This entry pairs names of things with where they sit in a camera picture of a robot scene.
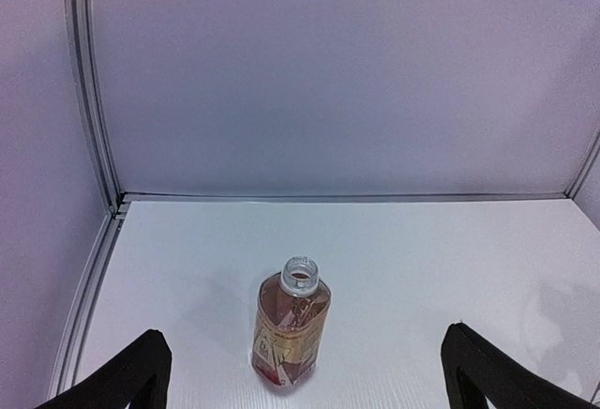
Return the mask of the aluminium wall post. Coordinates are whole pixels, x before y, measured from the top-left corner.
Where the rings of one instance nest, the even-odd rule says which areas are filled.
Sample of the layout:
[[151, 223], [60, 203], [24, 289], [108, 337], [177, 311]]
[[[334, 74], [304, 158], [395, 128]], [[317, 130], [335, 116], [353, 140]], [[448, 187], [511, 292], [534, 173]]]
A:
[[596, 130], [593, 135], [592, 142], [584, 154], [583, 160], [577, 169], [575, 177], [566, 187], [564, 196], [568, 199], [574, 200], [579, 194], [593, 164], [599, 153], [599, 129]]
[[72, 73], [91, 163], [103, 205], [111, 217], [123, 201], [113, 159], [95, 53], [92, 0], [65, 0], [67, 39]]

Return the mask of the gold label drink bottle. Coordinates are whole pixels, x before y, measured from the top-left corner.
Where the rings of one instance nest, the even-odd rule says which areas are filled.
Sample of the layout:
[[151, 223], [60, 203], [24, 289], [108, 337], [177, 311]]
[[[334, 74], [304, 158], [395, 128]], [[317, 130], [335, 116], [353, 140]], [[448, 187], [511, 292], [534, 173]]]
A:
[[273, 386], [295, 386], [314, 369], [332, 293], [307, 256], [290, 258], [258, 292], [251, 365]]

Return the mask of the right aluminium wall post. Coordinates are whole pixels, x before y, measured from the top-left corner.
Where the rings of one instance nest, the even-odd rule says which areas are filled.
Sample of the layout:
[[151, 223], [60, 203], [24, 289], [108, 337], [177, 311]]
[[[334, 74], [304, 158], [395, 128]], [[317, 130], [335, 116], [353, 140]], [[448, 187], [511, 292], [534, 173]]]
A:
[[575, 177], [566, 187], [564, 196], [568, 199], [574, 200], [579, 194], [593, 164], [599, 153], [599, 129], [596, 130], [593, 135], [592, 142], [584, 154], [583, 160], [577, 169]]

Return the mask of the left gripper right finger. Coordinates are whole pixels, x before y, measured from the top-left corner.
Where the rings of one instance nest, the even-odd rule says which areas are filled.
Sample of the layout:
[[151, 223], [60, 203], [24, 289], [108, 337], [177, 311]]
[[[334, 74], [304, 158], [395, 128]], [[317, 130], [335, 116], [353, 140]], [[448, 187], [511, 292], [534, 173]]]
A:
[[528, 371], [464, 323], [447, 328], [441, 360], [451, 408], [592, 408]]

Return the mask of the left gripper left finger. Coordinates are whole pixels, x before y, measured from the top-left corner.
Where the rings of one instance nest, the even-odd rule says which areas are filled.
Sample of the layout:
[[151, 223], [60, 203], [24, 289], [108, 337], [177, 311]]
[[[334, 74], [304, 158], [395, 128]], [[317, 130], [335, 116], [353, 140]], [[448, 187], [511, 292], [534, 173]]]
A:
[[86, 379], [39, 407], [164, 409], [171, 369], [164, 335], [148, 329]]

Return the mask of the left aluminium wall post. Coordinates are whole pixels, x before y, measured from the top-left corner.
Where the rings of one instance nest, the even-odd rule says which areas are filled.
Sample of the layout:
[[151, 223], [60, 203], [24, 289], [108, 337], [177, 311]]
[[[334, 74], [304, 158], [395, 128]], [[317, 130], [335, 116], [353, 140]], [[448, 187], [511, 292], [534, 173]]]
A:
[[103, 205], [111, 217], [123, 201], [113, 159], [95, 53], [92, 0], [65, 0], [67, 39], [72, 73], [91, 163]]

